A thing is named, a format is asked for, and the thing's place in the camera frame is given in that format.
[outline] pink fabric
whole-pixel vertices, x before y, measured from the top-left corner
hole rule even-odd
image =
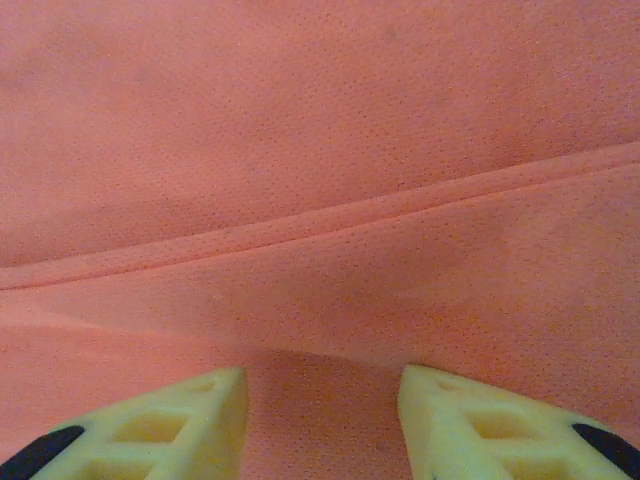
[[[0,456],[249,368],[242,478],[409,478],[425,363],[640,441],[634,2],[0,7]]]

